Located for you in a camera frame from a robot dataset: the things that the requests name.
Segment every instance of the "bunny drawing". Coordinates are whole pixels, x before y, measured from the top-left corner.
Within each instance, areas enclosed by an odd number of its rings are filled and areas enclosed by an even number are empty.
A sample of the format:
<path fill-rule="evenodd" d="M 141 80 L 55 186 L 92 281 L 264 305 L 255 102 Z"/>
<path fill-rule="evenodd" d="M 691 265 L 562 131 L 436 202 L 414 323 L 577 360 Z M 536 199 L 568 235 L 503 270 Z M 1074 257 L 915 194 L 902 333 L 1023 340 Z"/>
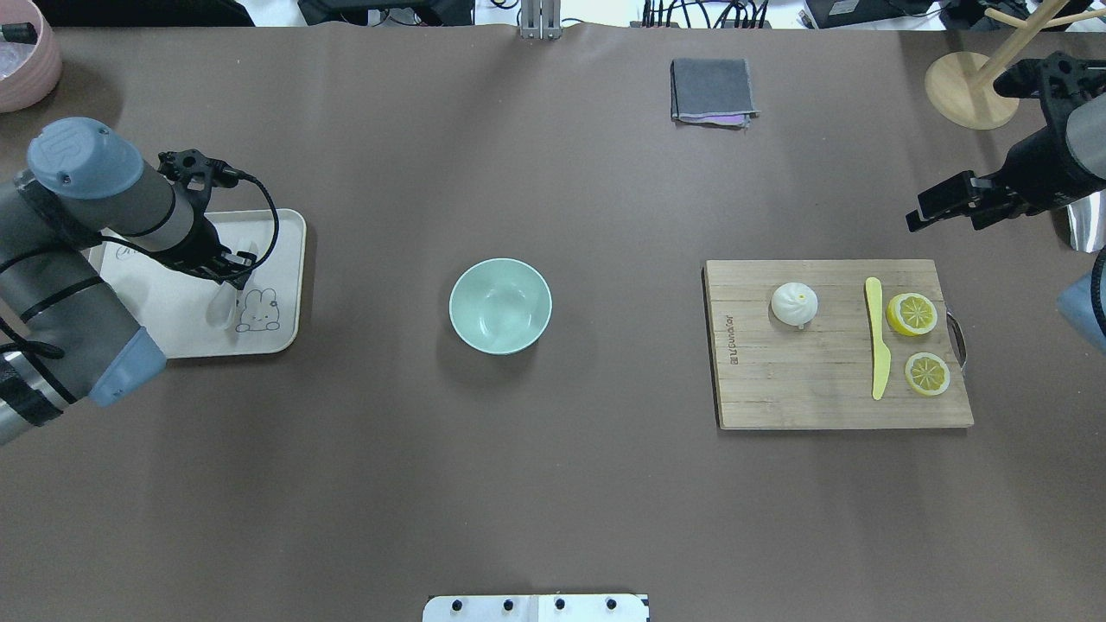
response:
<path fill-rule="evenodd" d="M 244 333 L 247 331 L 274 331 L 279 328 L 280 308 L 276 307 L 276 290 L 272 288 L 250 290 L 250 293 L 246 294 L 242 317 L 234 330 Z"/>

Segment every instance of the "wooden cutting board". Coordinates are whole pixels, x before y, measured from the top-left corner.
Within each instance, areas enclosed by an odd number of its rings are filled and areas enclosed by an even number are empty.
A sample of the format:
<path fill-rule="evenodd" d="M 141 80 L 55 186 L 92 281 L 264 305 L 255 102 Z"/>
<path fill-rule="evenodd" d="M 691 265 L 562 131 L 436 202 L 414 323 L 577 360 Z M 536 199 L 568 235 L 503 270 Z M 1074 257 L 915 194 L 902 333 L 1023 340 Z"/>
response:
<path fill-rule="evenodd" d="M 880 311 L 891 371 L 883 400 L 872 398 L 872 333 L 864 280 L 890 298 L 918 292 L 937 305 L 936 329 L 900 335 Z M 810 286 L 818 313 L 804 330 L 780 322 L 769 303 L 789 281 Z M 703 269 L 711 363 L 722 429 L 870 429 L 968 427 L 971 406 L 945 322 L 945 296 L 928 259 L 708 261 Z M 906 360 L 941 356 L 952 380 L 926 397 L 906 382 Z"/>

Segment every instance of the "gray towel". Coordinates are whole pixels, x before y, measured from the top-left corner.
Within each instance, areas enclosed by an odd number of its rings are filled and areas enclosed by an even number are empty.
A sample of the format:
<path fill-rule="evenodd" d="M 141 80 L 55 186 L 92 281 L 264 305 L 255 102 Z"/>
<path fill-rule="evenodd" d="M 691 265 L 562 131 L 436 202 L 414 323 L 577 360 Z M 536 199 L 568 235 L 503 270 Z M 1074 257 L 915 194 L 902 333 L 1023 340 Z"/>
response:
<path fill-rule="evenodd" d="M 745 127 L 760 114 L 744 59 L 676 59 L 671 73 L 676 121 Z"/>

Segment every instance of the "metal handle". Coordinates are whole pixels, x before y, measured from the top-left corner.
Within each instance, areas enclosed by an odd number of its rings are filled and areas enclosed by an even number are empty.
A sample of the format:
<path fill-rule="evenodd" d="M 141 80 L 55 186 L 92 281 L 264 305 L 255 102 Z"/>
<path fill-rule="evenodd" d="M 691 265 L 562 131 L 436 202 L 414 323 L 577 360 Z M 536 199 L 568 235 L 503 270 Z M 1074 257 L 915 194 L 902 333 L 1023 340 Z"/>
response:
<path fill-rule="evenodd" d="M 957 362 L 960 363 L 960 371 L 963 371 L 964 364 L 968 363 L 968 345 L 964 343 L 964 332 L 960 330 L 960 322 L 952 314 L 952 308 L 947 303 L 945 305 L 945 321 L 949 328 L 949 334 L 952 336 L 952 352 L 957 355 Z"/>
<path fill-rule="evenodd" d="M 1072 248 L 1082 252 L 1096 252 L 1106 242 L 1106 204 L 1103 195 L 1095 193 L 1067 206 Z"/>

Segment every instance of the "yellow knife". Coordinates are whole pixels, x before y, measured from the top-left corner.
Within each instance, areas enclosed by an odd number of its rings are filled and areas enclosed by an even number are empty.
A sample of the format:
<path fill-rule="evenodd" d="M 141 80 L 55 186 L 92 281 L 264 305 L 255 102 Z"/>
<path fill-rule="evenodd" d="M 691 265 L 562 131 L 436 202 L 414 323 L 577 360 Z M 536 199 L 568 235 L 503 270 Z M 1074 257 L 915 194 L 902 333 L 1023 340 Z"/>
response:
<path fill-rule="evenodd" d="M 884 286 L 879 279 L 868 277 L 864 280 L 864 298 L 868 301 L 868 322 L 872 324 L 872 398 L 879 400 L 891 373 L 891 350 L 884 343 Z"/>

